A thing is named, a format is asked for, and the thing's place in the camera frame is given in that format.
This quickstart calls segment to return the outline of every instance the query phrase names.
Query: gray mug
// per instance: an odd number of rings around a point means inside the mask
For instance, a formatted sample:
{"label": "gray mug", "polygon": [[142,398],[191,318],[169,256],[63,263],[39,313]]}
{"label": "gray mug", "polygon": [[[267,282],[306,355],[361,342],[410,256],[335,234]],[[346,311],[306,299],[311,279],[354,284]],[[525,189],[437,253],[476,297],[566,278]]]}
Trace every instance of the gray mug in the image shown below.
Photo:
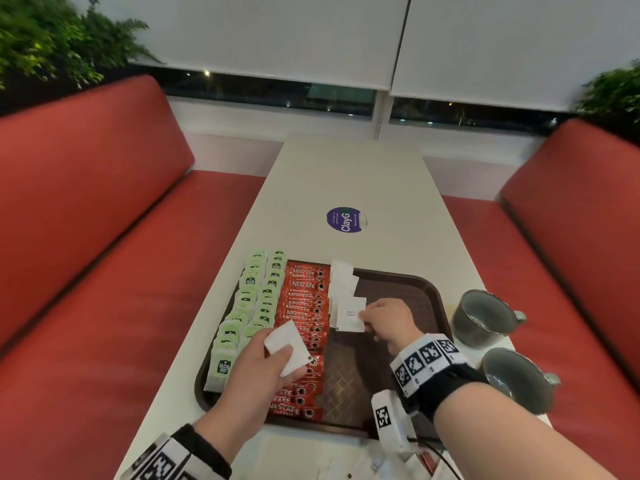
{"label": "gray mug", "polygon": [[484,354],[478,370],[489,384],[535,415],[551,409],[554,388],[562,384],[558,376],[542,372],[524,355],[501,347]]}
{"label": "gray mug", "polygon": [[469,290],[453,313],[453,333],[469,347],[489,347],[527,321],[522,312],[512,310],[496,295]]}

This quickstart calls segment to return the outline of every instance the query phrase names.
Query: green plant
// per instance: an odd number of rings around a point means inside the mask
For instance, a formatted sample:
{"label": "green plant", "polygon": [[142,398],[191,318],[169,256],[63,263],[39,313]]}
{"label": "green plant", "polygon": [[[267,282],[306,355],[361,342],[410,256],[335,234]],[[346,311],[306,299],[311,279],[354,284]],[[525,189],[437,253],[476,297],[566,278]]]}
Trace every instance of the green plant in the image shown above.
{"label": "green plant", "polygon": [[626,114],[640,123],[640,61],[630,68],[603,72],[585,85],[583,99],[577,111],[587,116]]}
{"label": "green plant", "polygon": [[42,80],[64,72],[82,88],[129,59],[159,62],[136,42],[146,23],[110,20],[96,10],[99,3],[89,0],[87,12],[78,13],[68,0],[0,0],[0,89],[8,70]]}

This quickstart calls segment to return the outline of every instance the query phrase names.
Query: brown tray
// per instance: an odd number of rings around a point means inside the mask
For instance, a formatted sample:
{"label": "brown tray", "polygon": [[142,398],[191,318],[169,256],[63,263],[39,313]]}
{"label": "brown tray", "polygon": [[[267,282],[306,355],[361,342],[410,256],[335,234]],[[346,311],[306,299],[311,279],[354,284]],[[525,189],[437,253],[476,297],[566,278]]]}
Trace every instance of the brown tray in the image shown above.
{"label": "brown tray", "polygon": [[[379,298],[400,298],[411,309],[421,331],[444,333],[452,338],[440,293],[427,280],[368,269],[354,269],[353,273],[360,278],[355,295],[366,297],[367,304]],[[233,302],[232,295],[223,316],[231,311]],[[368,333],[331,329],[324,352],[324,391],[316,400],[316,405],[324,408],[323,420],[313,422],[269,415],[266,422],[359,438],[377,438],[371,397],[381,390],[396,388],[389,367],[392,359],[386,344],[375,342]],[[220,394],[204,391],[210,360],[211,347],[195,382],[196,400],[204,411],[212,408],[220,398]],[[420,439],[439,442],[435,428],[427,418],[418,414],[412,421]]]}

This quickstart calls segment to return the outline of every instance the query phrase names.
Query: glass pane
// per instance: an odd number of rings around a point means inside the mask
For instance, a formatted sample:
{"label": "glass pane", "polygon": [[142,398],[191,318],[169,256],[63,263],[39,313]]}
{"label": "glass pane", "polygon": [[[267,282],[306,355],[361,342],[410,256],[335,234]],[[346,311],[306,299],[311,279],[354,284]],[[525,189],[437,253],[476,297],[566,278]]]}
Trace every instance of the glass pane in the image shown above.
{"label": "glass pane", "polygon": [[350,116],[373,114],[373,89],[327,86],[311,82],[263,79],[208,71],[137,66],[153,76],[168,96],[337,112]]}
{"label": "glass pane", "polygon": [[485,106],[459,102],[395,98],[391,119],[395,123],[419,121],[427,125],[456,125],[470,128],[549,134],[571,113]]}

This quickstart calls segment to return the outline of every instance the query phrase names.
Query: cable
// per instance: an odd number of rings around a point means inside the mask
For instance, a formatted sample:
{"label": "cable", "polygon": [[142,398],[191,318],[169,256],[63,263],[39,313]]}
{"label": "cable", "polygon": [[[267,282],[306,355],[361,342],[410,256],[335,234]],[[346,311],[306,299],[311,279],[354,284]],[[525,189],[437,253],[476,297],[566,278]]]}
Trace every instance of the cable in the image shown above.
{"label": "cable", "polygon": [[449,467],[449,469],[452,471],[453,475],[455,475],[458,480],[462,480],[462,478],[460,478],[460,475],[458,475],[458,472],[451,466],[451,464],[447,461],[447,459],[444,458],[442,453],[440,453],[438,450],[436,450],[436,448],[431,446],[427,441],[418,440],[416,438],[409,438],[409,443],[418,443],[418,446],[426,446],[428,449],[430,449],[431,451],[436,453],[436,455],[438,455],[439,459],[444,461],[444,464]]}

